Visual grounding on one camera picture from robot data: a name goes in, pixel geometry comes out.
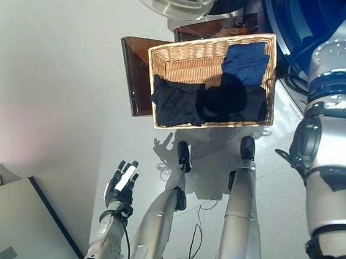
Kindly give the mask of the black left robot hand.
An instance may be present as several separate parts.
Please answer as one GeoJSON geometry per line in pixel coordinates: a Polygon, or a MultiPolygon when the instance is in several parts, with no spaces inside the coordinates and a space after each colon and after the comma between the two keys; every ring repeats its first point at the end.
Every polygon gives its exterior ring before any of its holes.
{"type": "Polygon", "coordinates": [[[123,160],[120,162],[104,190],[106,210],[103,215],[121,215],[125,218],[132,215],[132,192],[139,176],[136,173],[138,165],[138,161],[126,163],[123,160]]]}

